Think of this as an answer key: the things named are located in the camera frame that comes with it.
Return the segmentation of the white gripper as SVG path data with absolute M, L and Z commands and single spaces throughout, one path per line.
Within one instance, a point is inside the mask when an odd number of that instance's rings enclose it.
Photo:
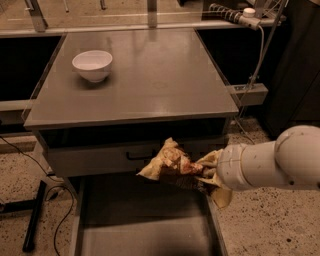
M 217 174 L 222 182 L 235 191 L 267 187 L 274 184 L 274 142 L 256 145 L 228 145 L 200 158 L 199 178 L 212 179 Z

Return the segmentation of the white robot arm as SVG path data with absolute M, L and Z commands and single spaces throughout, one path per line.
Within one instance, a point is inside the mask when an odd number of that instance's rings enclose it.
M 234 191 L 318 190 L 320 128 L 300 125 L 285 130 L 275 141 L 228 145 L 218 158 L 214 178 L 199 181 Z

